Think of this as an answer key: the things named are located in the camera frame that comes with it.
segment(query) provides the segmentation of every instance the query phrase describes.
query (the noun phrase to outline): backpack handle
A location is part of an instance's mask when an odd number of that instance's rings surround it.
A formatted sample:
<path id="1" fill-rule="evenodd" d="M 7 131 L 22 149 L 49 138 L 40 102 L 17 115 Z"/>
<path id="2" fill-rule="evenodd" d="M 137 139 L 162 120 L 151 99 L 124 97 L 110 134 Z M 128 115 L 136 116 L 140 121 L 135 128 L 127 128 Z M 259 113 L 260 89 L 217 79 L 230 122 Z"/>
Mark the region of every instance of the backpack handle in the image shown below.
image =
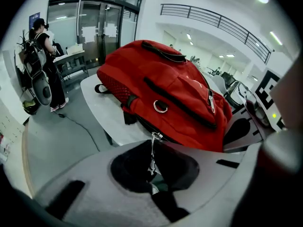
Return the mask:
<path id="1" fill-rule="evenodd" d="M 187 61 L 185 59 L 185 55 L 169 54 L 167 52 L 164 52 L 164 51 L 156 48 L 155 46 L 151 45 L 150 43 L 148 43 L 146 41 L 142 41 L 141 47 L 150 52 L 154 52 L 158 56 L 165 58 L 169 61 L 178 62 L 178 63 Z"/>

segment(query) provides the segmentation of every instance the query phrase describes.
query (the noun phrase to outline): metal railing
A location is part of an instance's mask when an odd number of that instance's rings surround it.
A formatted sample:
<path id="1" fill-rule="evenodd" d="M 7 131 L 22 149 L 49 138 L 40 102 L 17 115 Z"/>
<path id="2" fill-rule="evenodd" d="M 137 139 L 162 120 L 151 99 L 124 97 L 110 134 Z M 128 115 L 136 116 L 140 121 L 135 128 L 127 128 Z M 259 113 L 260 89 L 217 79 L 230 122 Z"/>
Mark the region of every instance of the metal railing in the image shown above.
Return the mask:
<path id="1" fill-rule="evenodd" d="M 160 15 L 171 15 L 178 17 L 191 18 L 198 20 L 217 28 L 224 30 L 225 32 L 236 37 L 238 40 L 242 41 L 247 45 L 257 56 L 266 64 L 271 51 L 251 32 L 247 29 L 234 22 L 233 20 L 212 12 L 210 10 L 181 5 L 181 4 L 161 4 L 161 14 Z"/>

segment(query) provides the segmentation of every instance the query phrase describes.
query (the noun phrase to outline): red mesh pocket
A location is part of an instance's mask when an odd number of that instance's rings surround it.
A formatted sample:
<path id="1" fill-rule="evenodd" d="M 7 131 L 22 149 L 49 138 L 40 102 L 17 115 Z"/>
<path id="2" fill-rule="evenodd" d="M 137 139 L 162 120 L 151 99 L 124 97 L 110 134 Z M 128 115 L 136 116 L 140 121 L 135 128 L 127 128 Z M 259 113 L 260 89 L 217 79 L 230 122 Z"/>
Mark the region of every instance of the red mesh pocket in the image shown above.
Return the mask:
<path id="1" fill-rule="evenodd" d="M 121 82 L 109 77 L 105 73 L 100 73 L 99 78 L 107 90 L 110 91 L 122 104 L 126 105 L 126 102 L 131 95 L 129 89 Z"/>

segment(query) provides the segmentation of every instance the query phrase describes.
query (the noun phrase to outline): black pants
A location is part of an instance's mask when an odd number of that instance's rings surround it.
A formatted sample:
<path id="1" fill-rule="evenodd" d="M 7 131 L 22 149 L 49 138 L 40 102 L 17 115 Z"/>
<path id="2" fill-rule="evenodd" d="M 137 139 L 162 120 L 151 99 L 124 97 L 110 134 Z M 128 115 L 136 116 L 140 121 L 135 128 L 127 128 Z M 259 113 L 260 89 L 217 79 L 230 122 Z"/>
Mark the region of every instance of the black pants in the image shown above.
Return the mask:
<path id="1" fill-rule="evenodd" d="M 47 62 L 43 67 L 43 70 L 48 76 L 48 83 L 52 92 L 52 101 L 50 106 L 55 108 L 58 105 L 64 104 L 65 95 L 55 65 L 52 62 Z"/>

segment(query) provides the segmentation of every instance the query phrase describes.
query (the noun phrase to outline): white table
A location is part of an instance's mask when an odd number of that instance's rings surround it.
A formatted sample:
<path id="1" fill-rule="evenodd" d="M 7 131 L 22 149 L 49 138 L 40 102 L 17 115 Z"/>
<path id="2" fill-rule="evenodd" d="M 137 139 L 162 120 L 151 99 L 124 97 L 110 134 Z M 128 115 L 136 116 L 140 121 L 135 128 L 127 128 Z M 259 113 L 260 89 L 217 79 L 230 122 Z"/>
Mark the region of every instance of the white table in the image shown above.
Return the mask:
<path id="1" fill-rule="evenodd" d="M 211 79 L 207 79 L 207 82 L 211 89 L 222 94 Z M 120 146 L 151 139 L 151 134 L 139 122 L 131 125 L 125 124 L 121 103 L 118 99 L 112 94 L 95 92 L 95 86 L 100 83 L 95 74 L 81 82 L 81 89 L 91 112 L 105 132 Z"/>

